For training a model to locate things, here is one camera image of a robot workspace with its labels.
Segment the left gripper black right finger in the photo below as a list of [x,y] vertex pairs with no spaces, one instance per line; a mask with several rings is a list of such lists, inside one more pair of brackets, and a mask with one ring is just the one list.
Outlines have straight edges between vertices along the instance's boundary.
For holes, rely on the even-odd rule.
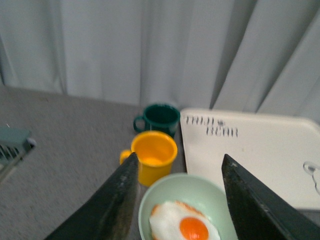
[[318,240],[320,228],[231,156],[221,166],[230,216],[240,240]]

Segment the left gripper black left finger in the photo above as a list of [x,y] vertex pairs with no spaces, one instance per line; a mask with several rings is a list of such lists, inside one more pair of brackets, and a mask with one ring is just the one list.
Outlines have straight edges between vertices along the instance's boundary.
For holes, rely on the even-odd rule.
[[138,166],[136,153],[130,154],[91,198],[46,239],[126,239],[138,192]]

